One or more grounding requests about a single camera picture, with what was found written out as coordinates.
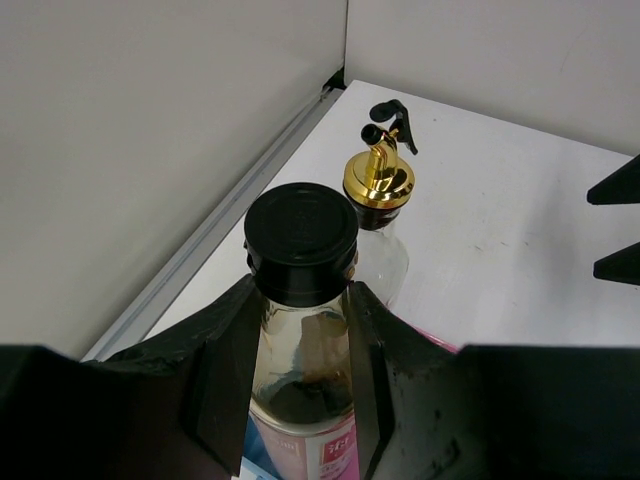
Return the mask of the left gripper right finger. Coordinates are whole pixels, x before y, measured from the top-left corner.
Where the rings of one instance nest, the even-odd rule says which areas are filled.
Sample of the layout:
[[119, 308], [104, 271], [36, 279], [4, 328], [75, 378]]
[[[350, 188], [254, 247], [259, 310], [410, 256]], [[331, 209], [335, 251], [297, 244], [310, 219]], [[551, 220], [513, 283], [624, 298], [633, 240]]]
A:
[[635, 479], [635, 348], [468, 345], [450, 352], [349, 288], [364, 479]]

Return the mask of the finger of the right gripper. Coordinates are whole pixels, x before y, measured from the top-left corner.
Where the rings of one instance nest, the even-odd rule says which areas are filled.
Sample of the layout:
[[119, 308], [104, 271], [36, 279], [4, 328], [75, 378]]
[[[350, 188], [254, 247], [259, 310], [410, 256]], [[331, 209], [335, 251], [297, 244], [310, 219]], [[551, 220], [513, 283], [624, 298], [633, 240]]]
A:
[[599, 280], [640, 285], [640, 244], [634, 244], [597, 260], [593, 276]]
[[629, 160], [587, 192], [592, 205], [630, 205], [640, 203], [640, 157]]

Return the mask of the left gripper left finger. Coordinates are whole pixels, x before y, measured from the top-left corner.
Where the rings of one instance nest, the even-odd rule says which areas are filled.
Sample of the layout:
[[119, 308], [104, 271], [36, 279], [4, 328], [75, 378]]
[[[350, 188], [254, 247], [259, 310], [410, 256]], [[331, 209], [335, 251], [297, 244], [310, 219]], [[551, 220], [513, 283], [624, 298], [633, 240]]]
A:
[[104, 361], [1, 349], [5, 479], [229, 479], [241, 470], [261, 300], [250, 276]]

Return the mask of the black cap sauce bottle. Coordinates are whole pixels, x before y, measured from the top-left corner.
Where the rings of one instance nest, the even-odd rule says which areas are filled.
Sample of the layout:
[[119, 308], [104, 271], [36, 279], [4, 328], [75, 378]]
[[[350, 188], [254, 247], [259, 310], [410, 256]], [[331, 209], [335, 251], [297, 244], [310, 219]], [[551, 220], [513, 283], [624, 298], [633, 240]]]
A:
[[262, 298], [250, 415], [283, 479], [338, 479], [355, 454], [345, 306], [358, 223], [316, 183], [261, 194], [244, 218], [247, 264]]

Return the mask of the gold spout glass bottle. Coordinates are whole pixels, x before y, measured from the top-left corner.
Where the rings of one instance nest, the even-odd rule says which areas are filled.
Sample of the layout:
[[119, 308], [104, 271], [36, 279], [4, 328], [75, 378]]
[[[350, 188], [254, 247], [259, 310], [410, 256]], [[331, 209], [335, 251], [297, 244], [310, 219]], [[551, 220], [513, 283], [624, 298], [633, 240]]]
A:
[[391, 99], [374, 105], [370, 122], [361, 129], [368, 149], [354, 155], [343, 175], [343, 191], [356, 211], [359, 224], [355, 279], [368, 285], [391, 307], [404, 283], [409, 254], [395, 233], [395, 220], [411, 198], [415, 174], [399, 155], [405, 145], [418, 154], [408, 109]]

